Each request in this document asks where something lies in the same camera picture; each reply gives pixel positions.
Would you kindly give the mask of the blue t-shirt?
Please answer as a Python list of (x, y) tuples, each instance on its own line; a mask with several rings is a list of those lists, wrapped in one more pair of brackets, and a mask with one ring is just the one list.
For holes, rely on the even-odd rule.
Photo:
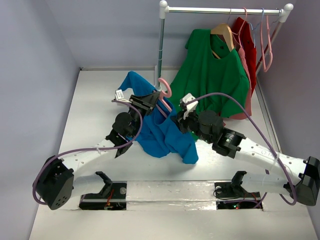
[(173, 104), (167, 99), (165, 102), (172, 111), (164, 106), (161, 101), (150, 115), (143, 118), (142, 129), (136, 138), (143, 150), (152, 157), (162, 158), (169, 153), (177, 153), (184, 164), (195, 164), (199, 157), (195, 140), (190, 133), (182, 133), (172, 117), (177, 116)]

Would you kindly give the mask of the pink plastic hanger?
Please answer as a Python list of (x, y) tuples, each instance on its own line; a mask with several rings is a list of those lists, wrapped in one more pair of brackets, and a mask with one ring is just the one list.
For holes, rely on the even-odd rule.
[(158, 100), (165, 106), (165, 108), (168, 110), (169, 113), (172, 112), (172, 108), (171, 106), (166, 102), (165, 98), (170, 98), (172, 96), (172, 90), (170, 88), (170, 85), (168, 84), (168, 82), (162, 78), (162, 77), (159, 77), (157, 79), (157, 82), (159, 84), (163, 84), (166, 88), (166, 91), (164, 90), (160, 90), (160, 94), (159, 94), (159, 98)]

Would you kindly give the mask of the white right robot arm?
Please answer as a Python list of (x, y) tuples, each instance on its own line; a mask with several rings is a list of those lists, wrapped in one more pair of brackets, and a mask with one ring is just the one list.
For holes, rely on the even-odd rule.
[(251, 174), (239, 170), (233, 176), (230, 190), (235, 196), (246, 192), (269, 192), (290, 196), (300, 204), (315, 206), (320, 192), (320, 161), (315, 157), (295, 158), (272, 151), (235, 130), (224, 127), (214, 111), (184, 116), (180, 111), (171, 119), (182, 133), (194, 133), (212, 145), (224, 157), (257, 165), (268, 174)]

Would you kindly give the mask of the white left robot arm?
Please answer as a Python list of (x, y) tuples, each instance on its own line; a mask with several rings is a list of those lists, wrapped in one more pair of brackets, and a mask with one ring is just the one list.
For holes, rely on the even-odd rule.
[(125, 105), (129, 110), (116, 116), (110, 133), (95, 146), (49, 157), (32, 184), (33, 199), (57, 210), (75, 196), (93, 193), (108, 197), (113, 183), (101, 171), (101, 166), (104, 161), (123, 155), (133, 145), (142, 130), (144, 117), (154, 111), (160, 95), (154, 91), (125, 99), (123, 92), (116, 90), (112, 102)]

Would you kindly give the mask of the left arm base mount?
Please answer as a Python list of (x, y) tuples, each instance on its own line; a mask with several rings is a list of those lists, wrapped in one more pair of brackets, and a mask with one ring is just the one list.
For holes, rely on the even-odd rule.
[(127, 209), (127, 181), (112, 181), (104, 172), (95, 174), (103, 181), (103, 187), (98, 193), (88, 193), (81, 196), (78, 207), (81, 210), (122, 211)]

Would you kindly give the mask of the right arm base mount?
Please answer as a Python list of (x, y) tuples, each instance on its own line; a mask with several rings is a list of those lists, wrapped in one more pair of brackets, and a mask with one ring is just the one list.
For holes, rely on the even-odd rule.
[(237, 171), (230, 181), (220, 181), (214, 184), (213, 196), (216, 198), (218, 210), (263, 209), (261, 194), (248, 192), (242, 187), (246, 171)]

